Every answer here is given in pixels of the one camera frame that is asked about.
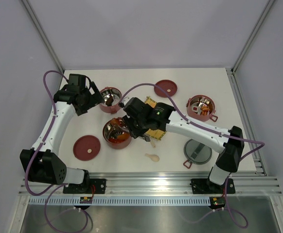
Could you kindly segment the fried chicken piece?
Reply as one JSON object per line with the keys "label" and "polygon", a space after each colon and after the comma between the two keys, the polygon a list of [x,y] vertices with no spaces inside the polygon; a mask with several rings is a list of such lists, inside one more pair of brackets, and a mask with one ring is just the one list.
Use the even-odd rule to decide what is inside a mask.
{"label": "fried chicken piece", "polygon": [[129,137],[130,137],[130,134],[124,132],[124,133],[118,135],[117,139],[120,140],[120,141],[126,141]]}

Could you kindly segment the dark chocolate pastry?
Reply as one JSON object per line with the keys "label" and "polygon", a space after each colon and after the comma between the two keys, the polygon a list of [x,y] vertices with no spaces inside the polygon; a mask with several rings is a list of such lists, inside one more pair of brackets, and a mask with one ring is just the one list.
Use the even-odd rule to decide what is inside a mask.
{"label": "dark chocolate pastry", "polygon": [[109,96],[108,99],[105,101],[106,106],[112,106],[114,102],[114,97]]}

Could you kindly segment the red sausage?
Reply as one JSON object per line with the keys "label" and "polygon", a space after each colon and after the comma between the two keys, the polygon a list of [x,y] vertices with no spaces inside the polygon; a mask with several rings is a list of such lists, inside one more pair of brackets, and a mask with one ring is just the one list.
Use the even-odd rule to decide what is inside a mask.
{"label": "red sausage", "polygon": [[114,143],[114,144],[117,144],[117,143],[120,142],[118,139],[115,139],[115,138],[109,138],[108,141],[109,141],[110,143]]}

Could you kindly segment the bacon piece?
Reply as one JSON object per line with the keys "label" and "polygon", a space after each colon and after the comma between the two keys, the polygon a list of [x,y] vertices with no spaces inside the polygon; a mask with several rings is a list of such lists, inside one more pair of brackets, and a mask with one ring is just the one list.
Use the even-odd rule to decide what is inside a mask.
{"label": "bacon piece", "polygon": [[201,116],[207,116],[208,115],[208,111],[201,111],[200,115]]}
{"label": "bacon piece", "polygon": [[202,110],[202,111],[209,111],[210,109],[209,109],[207,106],[202,106],[202,107],[201,107],[201,110]]}

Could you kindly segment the metal tongs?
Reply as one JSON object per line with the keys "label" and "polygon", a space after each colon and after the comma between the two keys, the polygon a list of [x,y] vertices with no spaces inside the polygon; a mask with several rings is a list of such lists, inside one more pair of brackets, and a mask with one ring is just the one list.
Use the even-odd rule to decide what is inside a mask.
{"label": "metal tongs", "polygon": [[132,120],[128,121],[128,125],[126,121],[124,121],[121,117],[116,118],[118,129],[128,133],[132,138],[137,139],[140,138],[145,142],[150,142],[150,136],[146,134],[147,129],[143,129],[140,126],[135,126]]}

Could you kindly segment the sushi roll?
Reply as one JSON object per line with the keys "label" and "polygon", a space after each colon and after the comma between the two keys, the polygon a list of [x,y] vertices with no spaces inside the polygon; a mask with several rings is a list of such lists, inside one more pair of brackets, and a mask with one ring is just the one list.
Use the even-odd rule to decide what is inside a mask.
{"label": "sushi roll", "polygon": [[197,113],[197,112],[199,111],[199,107],[192,105],[192,106],[191,106],[191,110],[192,110],[193,112],[196,112],[196,113]]}

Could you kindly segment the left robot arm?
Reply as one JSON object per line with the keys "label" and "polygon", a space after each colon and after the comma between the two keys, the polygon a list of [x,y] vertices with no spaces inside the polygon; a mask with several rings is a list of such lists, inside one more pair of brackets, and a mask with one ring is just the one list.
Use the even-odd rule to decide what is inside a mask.
{"label": "left robot arm", "polygon": [[70,74],[64,79],[63,88],[49,94],[52,110],[39,138],[30,149],[20,153],[25,187],[32,196],[41,196],[45,191],[32,191],[29,182],[46,183],[49,186],[46,190],[53,185],[74,185],[80,193],[88,192],[91,187],[88,171],[67,167],[58,154],[71,119],[102,103],[103,97],[96,84],[85,75]]}

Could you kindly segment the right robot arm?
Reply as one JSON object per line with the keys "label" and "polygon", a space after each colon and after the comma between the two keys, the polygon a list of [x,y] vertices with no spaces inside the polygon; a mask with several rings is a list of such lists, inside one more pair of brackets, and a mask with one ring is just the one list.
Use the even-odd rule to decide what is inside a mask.
{"label": "right robot arm", "polygon": [[244,149],[243,133],[239,127],[216,131],[212,125],[181,116],[171,105],[158,102],[151,107],[136,97],[119,106],[126,113],[123,121],[133,138],[145,138],[148,130],[161,130],[186,136],[217,152],[217,160],[203,186],[210,193],[224,192],[225,180],[238,170]]}

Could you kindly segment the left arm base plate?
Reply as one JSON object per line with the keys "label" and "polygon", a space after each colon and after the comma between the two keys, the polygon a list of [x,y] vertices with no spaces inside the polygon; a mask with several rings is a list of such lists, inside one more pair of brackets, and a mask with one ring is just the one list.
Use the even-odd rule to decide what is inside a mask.
{"label": "left arm base plate", "polygon": [[90,178],[82,184],[68,184],[63,188],[64,194],[104,194],[106,190],[106,179]]}

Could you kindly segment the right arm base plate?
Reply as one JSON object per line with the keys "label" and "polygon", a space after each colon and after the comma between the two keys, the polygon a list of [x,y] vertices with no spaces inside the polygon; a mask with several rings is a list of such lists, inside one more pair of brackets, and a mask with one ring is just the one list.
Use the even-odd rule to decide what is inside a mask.
{"label": "right arm base plate", "polygon": [[[190,182],[193,194],[224,194],[225,184],[218,185],[209,181],[207,178],[195,178]],[[228,179],[227,194],[235,194],[233,179]]]}

